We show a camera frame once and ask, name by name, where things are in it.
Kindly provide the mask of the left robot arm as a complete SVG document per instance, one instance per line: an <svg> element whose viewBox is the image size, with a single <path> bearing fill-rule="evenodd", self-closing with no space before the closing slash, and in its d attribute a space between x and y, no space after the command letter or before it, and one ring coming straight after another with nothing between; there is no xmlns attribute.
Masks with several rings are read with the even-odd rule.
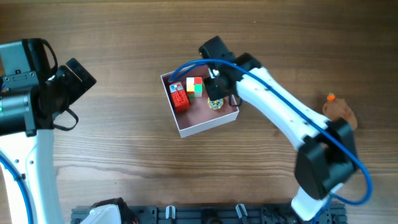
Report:
<svg viewBox="0 0 398 224"><path fill-rule="evenodd" d="M50 65L40 38L1 44L1 169L13 223L63 223L53 166L55 124L96 79L75 59Z"/></svg>

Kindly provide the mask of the red toy truck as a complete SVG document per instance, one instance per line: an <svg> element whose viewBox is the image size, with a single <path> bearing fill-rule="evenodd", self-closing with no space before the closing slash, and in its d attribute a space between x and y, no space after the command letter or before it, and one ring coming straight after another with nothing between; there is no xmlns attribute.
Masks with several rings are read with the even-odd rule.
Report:
<svg viewBox="0 0 398 224"><path fill-rule="evenodd" d="M190 109L190 101L181 82L171 83L169 85L169 90L176 113Z"/></svg>

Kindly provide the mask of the yellow round ball toy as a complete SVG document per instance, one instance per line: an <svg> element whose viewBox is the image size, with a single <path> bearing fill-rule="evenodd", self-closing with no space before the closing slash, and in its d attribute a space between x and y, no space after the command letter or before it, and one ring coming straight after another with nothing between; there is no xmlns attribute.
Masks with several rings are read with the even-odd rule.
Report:
<svg viewBox="0 0 398 224"><path fill-rule="evenodd" d="M223 107L224 105L224 99L220 98L218 100L210 100L210 98L208 98L208 106L213 109L213 110L219 110Z"/></svg>

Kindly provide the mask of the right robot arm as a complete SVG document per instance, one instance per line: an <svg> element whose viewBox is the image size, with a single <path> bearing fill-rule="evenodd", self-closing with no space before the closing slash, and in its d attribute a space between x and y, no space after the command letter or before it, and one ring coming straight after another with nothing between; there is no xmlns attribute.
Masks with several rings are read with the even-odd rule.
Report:
<svg viewBox="0 0 398 224"><path fill-rule="evenodd" d="M260 61L248 53L235 56L218 36L205 42L199 53L210 70L205 86L212 100L239 97L262 112L293 145L300 187L292 208L303 221L315 221L360 167L349 123L343 118L332 121L305 106Z"/></svg>

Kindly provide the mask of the small colourful puzzle cube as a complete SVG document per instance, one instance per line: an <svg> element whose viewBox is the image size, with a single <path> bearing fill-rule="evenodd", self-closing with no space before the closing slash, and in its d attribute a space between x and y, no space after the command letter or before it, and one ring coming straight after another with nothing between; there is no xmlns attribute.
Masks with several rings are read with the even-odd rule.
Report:
<svg viewBox="0 0 398 224"><path fill-rule="evenodd" d="M202 77L187 77L186 91L189 98L199 98L203 94L203 79Z"/></svg>

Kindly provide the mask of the brown plush toy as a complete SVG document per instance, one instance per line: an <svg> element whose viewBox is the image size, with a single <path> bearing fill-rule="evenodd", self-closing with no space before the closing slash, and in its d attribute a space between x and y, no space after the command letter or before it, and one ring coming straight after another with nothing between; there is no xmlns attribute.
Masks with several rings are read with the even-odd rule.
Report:
<svg viewBox="0 0 398 224"><path fill-rule="evenodd" d="M358 120L353 110L344 99L337 98L333 93L327 95L326 103L323 105L322 111L323 114L332 121L343 118L350 124L352 130L358 128Z"/></svg>

